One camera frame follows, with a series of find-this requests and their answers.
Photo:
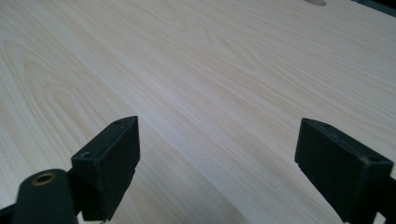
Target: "screw hole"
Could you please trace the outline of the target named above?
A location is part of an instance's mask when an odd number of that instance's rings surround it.
[[[319,7],[326,6],[326,2],[324,0],[304,0],[304,1],[314,6],[319,6]]]
[[[91,152],[84,152],[84,153],[81,153],[81,155],[79,155],[79,156],[82,158],[89,158],[91,156]]]
[[[46,174],[40,175],[40,176],[36,177],[35,179],[33,179],[32,185],[34,185],[34,186],[46,185],[49,182],[51,182],[53,179],[55,179],[55,176],[56,176],[55,173],[46,173]]]

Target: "tabletop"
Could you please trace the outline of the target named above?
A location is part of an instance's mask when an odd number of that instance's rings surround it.
[[[0,207],[137,115],[110,223],[342,223],[294,162],[300,122],[396,161],[396,19],[325,1],[0,1]]]

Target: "wooden table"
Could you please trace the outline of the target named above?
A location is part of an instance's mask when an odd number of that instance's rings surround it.
[[[1,1],[0,206],[137,115],[111,223],[342,223],[294,162],[300,121],[396,161],[396,19],[326,1]]]

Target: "wood grain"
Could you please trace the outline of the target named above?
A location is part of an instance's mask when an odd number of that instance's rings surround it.
[[[396,20],[326,2],[0,1],[0,206],[137,115],[111,223],[341,223],[293,160],[300,120],[396,161]]]

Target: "light wood surface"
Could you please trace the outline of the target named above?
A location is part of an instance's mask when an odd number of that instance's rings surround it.
[[[342,223],[294,162],[300,120],[396,161],[396,20],[326,2],[0,1],[0,206],[137,115],[111,223]]]

